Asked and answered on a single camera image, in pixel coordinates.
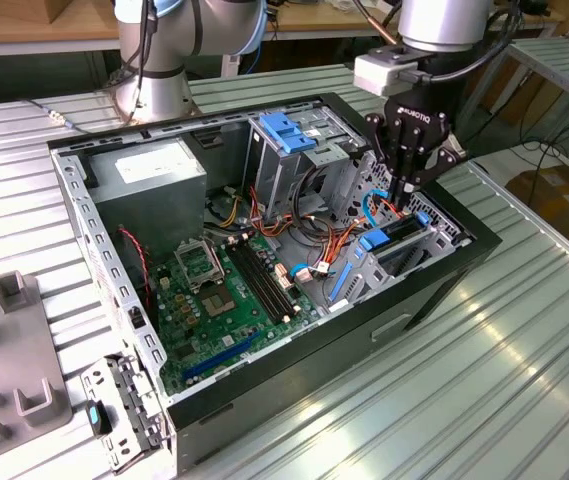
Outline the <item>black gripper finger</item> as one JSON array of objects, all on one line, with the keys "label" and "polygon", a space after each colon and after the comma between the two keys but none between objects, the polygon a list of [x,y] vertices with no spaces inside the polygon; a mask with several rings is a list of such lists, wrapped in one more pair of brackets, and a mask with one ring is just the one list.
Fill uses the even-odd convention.
[{"label": "black gripper finger", "polygon": [[449,133],[434,152],[435,162],[431,166],[427,165],[431,154],[419,155],[418,159],[412,163],[403,186],[404,205],[408,204],[416,191],[463,162],[463,147],[454,133]]},{"label": "black gripper finger", "polygon": [[386,119],[380,114],[365,116],[369,138],[378,163],[383,163],[391,175],[388,200],[392,204],[407,204],[410,195],[404,191],[402,167],[405,155],[402,135],[405,122],[402,117]]}]

